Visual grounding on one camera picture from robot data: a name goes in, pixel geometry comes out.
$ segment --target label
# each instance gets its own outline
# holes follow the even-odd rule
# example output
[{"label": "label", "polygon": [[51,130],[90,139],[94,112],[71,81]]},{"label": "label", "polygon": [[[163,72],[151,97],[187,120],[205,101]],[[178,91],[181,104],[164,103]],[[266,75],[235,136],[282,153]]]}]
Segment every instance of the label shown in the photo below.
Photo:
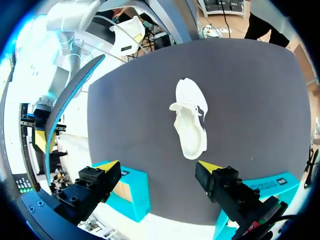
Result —
[{"label": "label", "polygon": [[282,177],[276,180],[279,185],[287,184],[288,182]]},{"label": "label", "polygon": [[129,173],[130,173],[130,172],[125,171],[125,170],[122,170],[122,171],[121,171],[121,175],[122,175],[122,176],[128,175]]}]

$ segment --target table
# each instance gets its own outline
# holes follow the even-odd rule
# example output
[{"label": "table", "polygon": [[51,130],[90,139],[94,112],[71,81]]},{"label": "table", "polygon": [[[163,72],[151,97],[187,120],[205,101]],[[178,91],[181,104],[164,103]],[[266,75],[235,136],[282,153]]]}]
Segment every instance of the table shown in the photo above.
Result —
[{"label": "table", "polygon": [[93,83],[88,141],[93,164],[120,160],[148,174],[151,213],[214,225],[220,213],[195,179],[174,128],[180,79],[194,80],[208,103],[207,151],[198,160],[232,166],[249,180],[291,172],[302,177],[310,107],[289,50],[249,39],[208,38],[162,48]]}]

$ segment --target shoe insole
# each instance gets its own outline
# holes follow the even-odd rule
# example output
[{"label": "shoe insole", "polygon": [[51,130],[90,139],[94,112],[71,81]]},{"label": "shoe insole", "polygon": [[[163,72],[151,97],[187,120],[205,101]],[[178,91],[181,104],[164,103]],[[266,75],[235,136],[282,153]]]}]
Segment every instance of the shoe insole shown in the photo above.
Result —
[{"label": "shoe insole", "polygon": [[193,112],[185,107],[170,106],[170,110],[177,109],[177,115],[174,122],[174,127],[179,135],[181,149],[185,158],[194,160],[198,158],[202,150],[202,128],[198,117],[193,115]]}]

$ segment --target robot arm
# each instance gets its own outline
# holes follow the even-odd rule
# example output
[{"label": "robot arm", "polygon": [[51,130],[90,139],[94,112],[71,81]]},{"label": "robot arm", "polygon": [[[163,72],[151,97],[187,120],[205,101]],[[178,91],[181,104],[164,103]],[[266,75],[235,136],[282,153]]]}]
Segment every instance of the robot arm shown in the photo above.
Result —
[{"label": "robot arm", "polygon": [[230,166],[222,168],[203,161],[195,167],[195,178],[210,201],[217,202],[230,220],[238,223],[232,240],[271,239],[269,230],[288,205],[274,196],[261,202],[260,191],[245,185],[238,174]]}]

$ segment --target person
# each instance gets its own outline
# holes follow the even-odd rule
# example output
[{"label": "person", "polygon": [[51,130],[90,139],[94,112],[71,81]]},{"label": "person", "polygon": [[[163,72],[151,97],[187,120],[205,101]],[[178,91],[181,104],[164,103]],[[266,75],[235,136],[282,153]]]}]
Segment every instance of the person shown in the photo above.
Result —
[{"label": "person", "polygon": [[137,16],[142,23],[148,22],[151,25],[157,26],[157,24],[152,20],[152,18],[147,15],[146,13],[138,14],[137,11],[133,7],[124,7],[120,9],[114,9],[114,16],[113,18],[117,19],[120,18],[123,14],[128,15],[130,18],[133,18],[134,16]]},{"label": "person", "polygon": [[287,47],[295,30],[270,0],[246,0],[250,4],[249,27],[245,39],[257,40],[271,31],[269,43]]}]

